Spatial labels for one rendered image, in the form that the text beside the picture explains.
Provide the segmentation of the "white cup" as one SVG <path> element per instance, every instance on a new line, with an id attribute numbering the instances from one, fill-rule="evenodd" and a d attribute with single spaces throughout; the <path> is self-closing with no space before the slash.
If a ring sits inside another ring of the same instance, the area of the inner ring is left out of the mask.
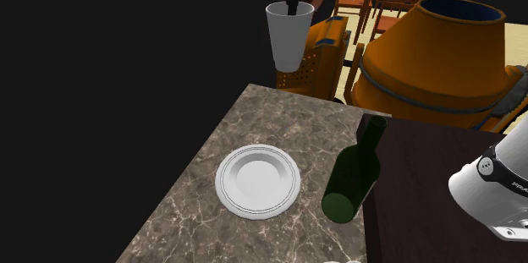
<path id="1" fill-rule="evenodd" d="M 266 7 L 273 60 L 277 71 L 284 73 L 300 67 L 315 9 L 309 3 L 299 2 L 295 15 L 288 15 L 288 11 L 285 1 Z"/>

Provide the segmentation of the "orange cement mixer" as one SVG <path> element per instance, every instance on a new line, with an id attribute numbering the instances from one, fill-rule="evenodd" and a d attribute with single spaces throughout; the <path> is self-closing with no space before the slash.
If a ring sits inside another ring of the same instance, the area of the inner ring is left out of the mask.
<path id="1" fill-rule="evenodd" d="M 528 65 L 505 62 L 503 11 L 470 0 L 420 0 L 358 44 L 346 104 L 394 118 L 504 131 L 528 110 Z"/>

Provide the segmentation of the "dark green glass bottle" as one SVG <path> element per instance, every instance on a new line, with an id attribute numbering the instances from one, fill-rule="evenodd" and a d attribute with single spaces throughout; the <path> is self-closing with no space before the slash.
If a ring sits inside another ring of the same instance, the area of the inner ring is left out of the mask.
<path id="1" fill-rule="evenodd" d="M 321 203 L 323 213 L 332 222 L 352 221 L 379 179 L 381 165 L 376 148 L 387 126 L 385 117 L 370 117 L 357 143 L 338 154 Z"/>

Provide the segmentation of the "white plate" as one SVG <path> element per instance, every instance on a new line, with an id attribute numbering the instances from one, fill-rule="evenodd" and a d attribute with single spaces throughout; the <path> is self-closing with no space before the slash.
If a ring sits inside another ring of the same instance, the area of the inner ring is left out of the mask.
<path id="1" fill-rule="evenodd" d="M 295 160 L 265 144 L 231 151 L 219 164 L 215 177 L 222 205 L 248 220 L 266 220 L 288 210 L 300 192 L 300 183 Z"/>

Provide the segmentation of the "dark brown robot stand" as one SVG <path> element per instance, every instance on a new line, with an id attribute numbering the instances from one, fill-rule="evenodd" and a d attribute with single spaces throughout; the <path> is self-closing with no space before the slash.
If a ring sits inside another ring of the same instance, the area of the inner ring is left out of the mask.
<path id="1" fill-rule="evenodd" d="M 498 238 L 448 190 L 452 174 L 502 138 L 389 118 L 381 174 L 363 204 L 366 263 L 528 263 L 528 243 Z"/>

